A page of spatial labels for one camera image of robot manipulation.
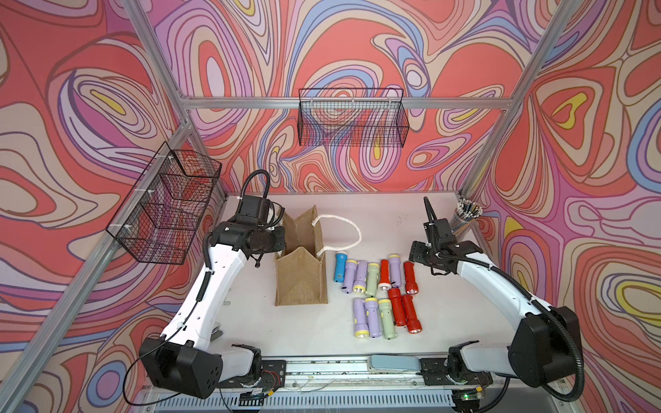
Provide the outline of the metal cup with pencils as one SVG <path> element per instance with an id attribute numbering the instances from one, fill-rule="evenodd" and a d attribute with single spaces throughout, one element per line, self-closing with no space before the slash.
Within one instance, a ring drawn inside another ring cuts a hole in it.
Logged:
<path id="1" fill-rule="evenodd" d="M 479 203 L 470 199 L 460 197 L 456 209 L 449 220 L 450 228 L 457 239 L 469 229 L 470 225 L 483 214 L 483 208 Z"/>

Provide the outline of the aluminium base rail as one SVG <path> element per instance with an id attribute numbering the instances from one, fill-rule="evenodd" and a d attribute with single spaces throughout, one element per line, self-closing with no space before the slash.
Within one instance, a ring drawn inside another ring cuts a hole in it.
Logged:
<path id="1" fill-rule="evenodd" d="M 411 372 L 373 370 L 368 356 L 265 359 L 255 387 L 228 380 L 206 399 L 147 388 L 135 412 L 573 412 L 519 380 L 480 373 L 456 385 L 443 356 Z"/>

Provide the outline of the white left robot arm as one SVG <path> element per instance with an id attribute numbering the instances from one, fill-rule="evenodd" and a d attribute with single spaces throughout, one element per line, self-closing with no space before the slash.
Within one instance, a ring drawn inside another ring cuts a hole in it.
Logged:
<path id="1" fill-rule="evenodd" d="M 155 387 L 206 399 L 228 380 L 261 380 L 259 349 L 230 344 L 211 353 L 209 346 L 220 336 L 216 318 L 248 260 L 252 257 L 259 265 L 264 255 L 285 248 L 281 225 L 223 222 L 204 237 L 204 264 L 191 291 L 162 333 L 145 339 L 139 349 L 139 361 Z"/>

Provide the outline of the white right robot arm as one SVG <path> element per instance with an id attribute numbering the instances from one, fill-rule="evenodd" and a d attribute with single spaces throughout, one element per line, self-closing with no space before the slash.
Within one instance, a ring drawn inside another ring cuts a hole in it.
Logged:
<path id="1" fill-rule="evenodd" d="M 515 330 L 505 344 L 469 341 L 452 347 L 457 370 L 513 377 L 530 387 L 544 387 L 568 376 L 577 385 L 585 380 L 580 325 L 568 307 L 553 306 L 533 295 L 471 241 L 436 250 L 430 243 L 415 241 L 410 260 L 430 268 L 432 275 L 459 275 Z"/>

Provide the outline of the green flashlight lower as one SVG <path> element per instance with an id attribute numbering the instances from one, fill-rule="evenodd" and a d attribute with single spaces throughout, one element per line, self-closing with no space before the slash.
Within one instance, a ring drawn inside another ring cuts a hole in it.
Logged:
<path id="1" fill-rule="evenodd" d="M 378 301 L 380 309 L 382 335 L 387 340 L 394 340 L 398 334 L 395 330 L 394 308 L 390 299 L 380 299 Z"/>

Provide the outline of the aluminium frame post left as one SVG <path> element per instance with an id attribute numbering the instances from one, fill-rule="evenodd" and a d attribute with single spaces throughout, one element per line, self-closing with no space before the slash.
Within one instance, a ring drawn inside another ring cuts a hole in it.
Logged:
<path id="1" fill-rule="evenodd" d="M 140 1 L 127 0 L 123 3 L 128 19 L 144 46 L 150 63 L 153 65 L 156 79 L 163 86 L 165 94 L 170 101 L 170 106 L 177 120 L 179 120 L 179 126 L 170 138 L 170 147 L 172 149 L 182 149 L 185 144 L 190 144 L 194 150 L 209 156 L 208 149 L 190 118 L 189 110 L 184 107 L 184 98 L 166 62 L 165 55 L 158 42 L 158 37 L 149 21 L 146 11 L 143 9 Z"/>

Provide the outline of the red white flashlight upper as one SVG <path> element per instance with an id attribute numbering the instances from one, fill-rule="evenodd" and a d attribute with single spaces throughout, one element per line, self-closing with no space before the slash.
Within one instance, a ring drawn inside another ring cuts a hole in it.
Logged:
<path id="1" fill-rule="evenodd" d="M 380 279 L 377 288 L 380 292 L 385 292 L 392 288 L 389 261 L 387 259 L 380 261 Z"/>

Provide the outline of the green flashlight upper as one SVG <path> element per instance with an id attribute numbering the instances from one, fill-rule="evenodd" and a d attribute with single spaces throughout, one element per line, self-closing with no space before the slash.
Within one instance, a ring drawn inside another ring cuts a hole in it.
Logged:
<path id="1" fill-rule="evenodd" d="M 369 263 L 367 271 L 366 296 L 375 297 L 378 283 L 380 280 L 380 265 L 378 263 Z"/>

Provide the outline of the green flashlight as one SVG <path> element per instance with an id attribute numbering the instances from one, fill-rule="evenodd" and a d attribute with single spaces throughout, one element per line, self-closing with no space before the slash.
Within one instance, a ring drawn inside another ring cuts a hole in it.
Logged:
<path id="1" fill-rule="evenodd" d="M 395 330 L 394 308 L 390 299 L 380 299 L 378 301 L 380 309 L 382 335 L 387 340 L 394 340 L 398 334 Z"/>
<path id="2" fill-rule="evenodd" d="M 380 280 L 380 265 L 378 263 L 369 263 L 367 271 L 366 296 L 375 297 L 378 283 Z"/>

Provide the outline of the brown burlap tote bag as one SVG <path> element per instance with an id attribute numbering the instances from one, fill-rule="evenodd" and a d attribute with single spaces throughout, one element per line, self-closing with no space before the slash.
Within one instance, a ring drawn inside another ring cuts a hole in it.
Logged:
<path id="1" fill-rule="evenodd" d="M 322 220 L 338 220 L 351 225 L 357 240 L 346 246 L 331 246 L 323 240 Z M 328 303 L 326 254 L 344 252 L 358 246 L 363 235 L 358 225 L 344 217 L 320 214 L 316 206 L 297 218 L 284 216 L 286 248 L 275 258 L 276 306 L 308 306 Z"/>

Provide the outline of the blue flashlight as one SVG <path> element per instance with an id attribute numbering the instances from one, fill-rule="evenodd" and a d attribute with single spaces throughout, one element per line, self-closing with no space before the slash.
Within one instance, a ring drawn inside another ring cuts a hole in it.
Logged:
<path id="1" fill-rule="evenodd" d="M 348 255 L 345 251 L 338 251 L 335 254 L 334 282 L 343 283 Z"/>

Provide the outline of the purple flashlight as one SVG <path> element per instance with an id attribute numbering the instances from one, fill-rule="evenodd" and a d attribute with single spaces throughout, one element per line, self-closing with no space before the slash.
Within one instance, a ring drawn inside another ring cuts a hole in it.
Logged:
<path id="1" fill-rule="evenodd" d="M 402 272 L 401 272 L 401 258 L 398 254 L 392 254 L 388 258 L 390 282 L 392 288 L 401 288 L 402 286 Z"/>
<path id="2" fill-rule="evenodd" d="M 364 300 L 359 298 L 353 299 L 352 306 L 354 316 L 354 336 L 356 338 L 368 338 L 370 333 Z"/>
<path id="3" fill-rule="evenodd" d="M 367 321 L 368 321 L 368 331 L 369 335 L 372 338 L 378 338 L 382 336 L 382 329 L 380 326 L 380 309 L 378 300 L 374 297 L 366 298 L 364 301 Z"/>
<path id="4" fill-rule="evenodd" d="M 354 259 L 348 259 L 345 263 L 344 281 L 342 285 L 342 291 L 346 294 L 350 294 L 353 291 L 356 278 L 356 270 L 357 261 Z"/>
<path id="5" fill-rule="evenodd" d="M 367 288 L 368 262 L 361 260 L 356 267 L 356 277 L 353 286 L 353 292 L 364 294 Z"/>

